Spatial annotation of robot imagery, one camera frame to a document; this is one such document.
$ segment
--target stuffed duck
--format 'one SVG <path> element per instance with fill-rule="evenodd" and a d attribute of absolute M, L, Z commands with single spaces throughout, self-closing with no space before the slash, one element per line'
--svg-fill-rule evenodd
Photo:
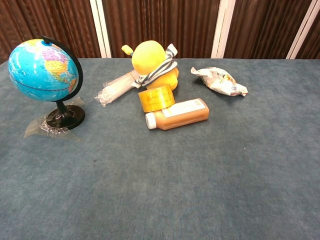
<path fill-rule="evenodd" d="M 177 87 L 179 71 L 173 57 L 178 51 L 173 44 L 165 51 L 157 41 L 148 40 L 140 43 L 134 51 L 128 45 L 122 46 L 121 49 L 132 56 L 132 66 L 139 74 L 135 87 L 153 89 L 170 85 L 172 90 Z"/>

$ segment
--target crumpled wrapper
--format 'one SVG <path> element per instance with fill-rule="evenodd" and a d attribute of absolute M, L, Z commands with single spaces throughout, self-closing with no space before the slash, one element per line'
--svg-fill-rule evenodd
<path fill-rule="evenodd" d="M 196 70 L 191 68 L 191 73 L 202 78 L 203 83 L 211 90 L 228 96 L 241 95 L 245 97 L 248 90 L 245 86 L 238 84 L 236 80 L 226 71 L 218 67 L 207 67 Z"/>

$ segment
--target roll of tape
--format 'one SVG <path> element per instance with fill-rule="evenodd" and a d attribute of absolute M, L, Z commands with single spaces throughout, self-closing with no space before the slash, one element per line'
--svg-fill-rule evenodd
<path fill-rule="evenodd" d="M 142 109 L 145 113 L 165 109 L 175 104 L 170 85 L 148 89 L 138 93 Z"/>

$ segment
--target plastic wrap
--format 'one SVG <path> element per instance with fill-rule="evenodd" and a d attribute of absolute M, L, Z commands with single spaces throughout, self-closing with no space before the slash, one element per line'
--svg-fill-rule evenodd
<path fill-rule="evenodd" d="M 226 71 L 218 67 L 207 67 L 196 70 L 191 68 L 191 73 L 202 78 L 203 83 L 211 90 L 228 96 L 241 95 L 245 97 L 248 90 L 245 86 L 238 84 L 236 80 Z"/>
<path fill-rule="evenodd" d="M 133 83 L 138 78 L 139 74 L 135 70 L 132 70 L 113 81 L 106 82 L 103 84 L 104 88 L 98 93 L 95 99 L 105 107 L 132 89 L 134 87 Z"/>
<path fill-rule="evenodd" d="M 79 107 L 83 107 L 85 105 L 85 102 L 80 97 L 77 97 L 66 105 L 77 105 Z M 26 139 L 31 135 L 42 135 L 51 138 L 73 140 L 77 142 L 82 140 L 81 138 L 75 136 L 72 133 L 72 130 L 69 130 L 67 128 L 55 128 L 49 126 L 47 124 L 48 115 L 49 112 L 32 120 L 24 132 L 24 138 Z"/>

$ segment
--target globe stand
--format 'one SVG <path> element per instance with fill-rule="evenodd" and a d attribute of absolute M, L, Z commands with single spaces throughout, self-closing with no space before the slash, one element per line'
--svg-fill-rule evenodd
<path fill-rule="evenodd" d="M 85 111 L 76 105 L 65 106 L 62 101 L 56 102 L 57 109 L 47 116 L 46 123 L 52 128 L 74 129 L 85 119 Z"/>
<path fill-rule="evenodd" d="M 73 98 L 80 91 L 80 88 L 83 83 L 83 78 L 84 78 L 82 67 L 77 57 L 62 43 L 56 41 L 55 39 L 52 39 L 43 35 L 41 35 L 41 38 L 43 39 L 45 44 L 53 43 L 58 47 L 60 47 L 62 50 L 64 50 L 74 61 L 74 64 L 78 71 L 78 84 L 76 88 L 69 95 L 55 102 L 57 109 L 49 113 L 49 115 L 47 116 L 46 123 L 50 127 L 56 128 L 56 129 L 62 129 L 62 128 L 67 128 L 69 130 L 74 129 L 84 121 L 85 111 L 81 107 L 76 105 L 65 106 L 63 101 Z"/>

